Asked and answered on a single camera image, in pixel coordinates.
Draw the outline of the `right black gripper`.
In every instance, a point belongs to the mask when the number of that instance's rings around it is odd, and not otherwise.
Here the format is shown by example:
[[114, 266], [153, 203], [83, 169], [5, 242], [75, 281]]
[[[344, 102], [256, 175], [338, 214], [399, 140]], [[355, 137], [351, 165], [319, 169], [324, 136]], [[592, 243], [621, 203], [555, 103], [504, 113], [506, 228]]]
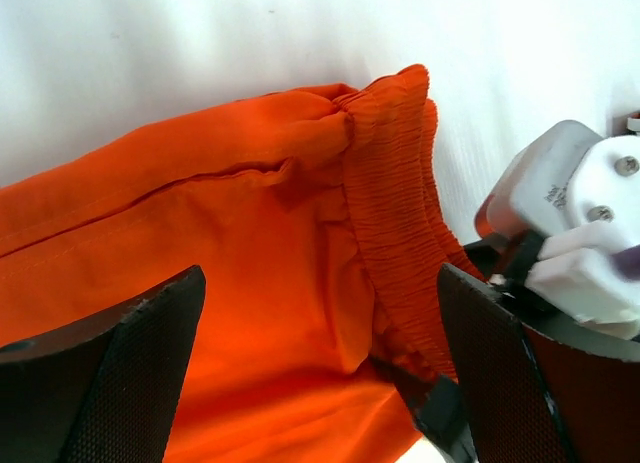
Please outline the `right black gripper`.
[[523, 231], [509, 241], [499, 235], [464, 246], [465, 253], [490, 285], [502, 294], [503, 305], [517, 313], [557, 313], [544, 298], [525, 287], [538, 261], [545, 238], [534, 230]]

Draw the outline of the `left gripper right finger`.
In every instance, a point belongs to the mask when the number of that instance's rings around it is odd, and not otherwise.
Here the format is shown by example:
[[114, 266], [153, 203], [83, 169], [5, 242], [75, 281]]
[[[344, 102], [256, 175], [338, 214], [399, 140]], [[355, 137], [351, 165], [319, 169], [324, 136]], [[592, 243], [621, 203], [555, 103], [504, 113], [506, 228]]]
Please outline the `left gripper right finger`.
[[441, 319], [482, 462], [636, 462], [639, 345], [439, 271]]

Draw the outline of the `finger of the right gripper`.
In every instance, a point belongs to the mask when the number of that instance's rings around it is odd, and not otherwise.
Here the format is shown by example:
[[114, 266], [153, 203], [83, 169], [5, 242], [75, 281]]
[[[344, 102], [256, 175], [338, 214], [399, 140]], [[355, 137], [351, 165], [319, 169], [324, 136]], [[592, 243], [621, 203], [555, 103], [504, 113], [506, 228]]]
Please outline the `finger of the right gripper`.
[[434, 383], [428, 383], [380, 359], [373, 358], [372, 363], [384, 379], [394, 384], [414, 427], [446, 462], [475, 461], [475, 445], [456, 382], [440, 375]]

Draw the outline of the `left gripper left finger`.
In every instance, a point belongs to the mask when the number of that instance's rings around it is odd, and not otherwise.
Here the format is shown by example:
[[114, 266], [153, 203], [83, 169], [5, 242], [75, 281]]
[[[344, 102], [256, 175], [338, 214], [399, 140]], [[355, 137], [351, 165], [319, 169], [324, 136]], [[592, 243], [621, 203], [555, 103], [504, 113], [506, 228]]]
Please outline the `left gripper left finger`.
[[191, 266], [1, 348], [4, 462], [163, 460], [205, 299]]

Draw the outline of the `orange shorts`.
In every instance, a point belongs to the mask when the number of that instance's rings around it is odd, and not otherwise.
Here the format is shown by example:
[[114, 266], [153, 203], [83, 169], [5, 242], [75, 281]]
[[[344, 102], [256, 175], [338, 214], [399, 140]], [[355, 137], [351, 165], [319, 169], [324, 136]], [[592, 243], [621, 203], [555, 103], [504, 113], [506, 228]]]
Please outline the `orange shorts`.
[[1, 192], [1, 340], [182, 269], [207, 293], [169, 462], [394, 462], [386, 360], [453, 375], [439, 268], [469, 269], [433, 176], [421, 65], [154, 123]]

